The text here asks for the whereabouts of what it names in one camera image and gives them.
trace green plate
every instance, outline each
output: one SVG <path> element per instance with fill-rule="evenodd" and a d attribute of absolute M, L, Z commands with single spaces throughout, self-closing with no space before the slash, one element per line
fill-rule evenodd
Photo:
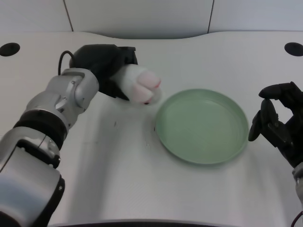
<path fill-rule="evenodd" d="M 247 144 L 248 121 L 230 98 L 205 89 L 170 97 L 156 117 L 163 145 L 181 159 L 198 164 L 230 160 Z"/>

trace white table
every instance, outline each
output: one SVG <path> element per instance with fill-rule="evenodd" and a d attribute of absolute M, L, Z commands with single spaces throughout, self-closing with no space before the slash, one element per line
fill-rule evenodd
<path fill-rule="evenodd" d="M 0 35 L 0 46 L 20 51 L 0 57 L 0 134 L 56 75 L 62 51 L 85 44 L 135 46 L 140 65 L 162 78 L 164 99 L 189 88 L 226 94 L 249 122 L 259 91 L 294 81 L 303 89 L 303 57 L 287 54 L 300 32 L 222 32 L 180 40 L 122 40 L 88 33 Z M 67 67 L 68 57 L 63 68 Z M 167 152 L 154 132 L 159 105 L 133 107 L 97 94 L 61 150 L 66 189 L 50 224 L 108 219 L 171 219 L 237 227 L 285 227 L 300 211 L 292 168 L 263 137 L 233 161 L 196 166 Z M 275 102 L 280 119 L 291 112 Z"/>

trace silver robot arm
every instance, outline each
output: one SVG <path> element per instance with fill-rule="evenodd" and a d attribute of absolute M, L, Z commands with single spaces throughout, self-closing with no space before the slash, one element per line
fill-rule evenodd
<path fill-rule="evenodd" d="M 44 227 L 65 183 L 56 167 L 69 129 L 98 92 L 94 74 L 72 68 L 53 77 L 0 142 L 0 226 Z"/>

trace white plush toy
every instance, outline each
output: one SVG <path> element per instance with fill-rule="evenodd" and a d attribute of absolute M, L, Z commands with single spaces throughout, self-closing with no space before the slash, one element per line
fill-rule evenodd
<path fill-rule="evenodd" d="M 161 79 L 146 68 L 128 64 L 112 78 L 131 103 L 152 104 L 160 99 Z"/>

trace black hole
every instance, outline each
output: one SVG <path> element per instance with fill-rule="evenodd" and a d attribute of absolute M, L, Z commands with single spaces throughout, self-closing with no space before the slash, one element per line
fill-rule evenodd
<path fill-rule="evenodd" d="M 298 43 L 287 43 L 284 47 L 285 51 L 292 56 L 303 56 L 303 45 Z"/>
<path fill-rule="evenodd" d="M 3 57 L 12 56 L 20 50 L 20 45 L 16 43 L 5 44 L 0 47 L 0 55 Z"/>

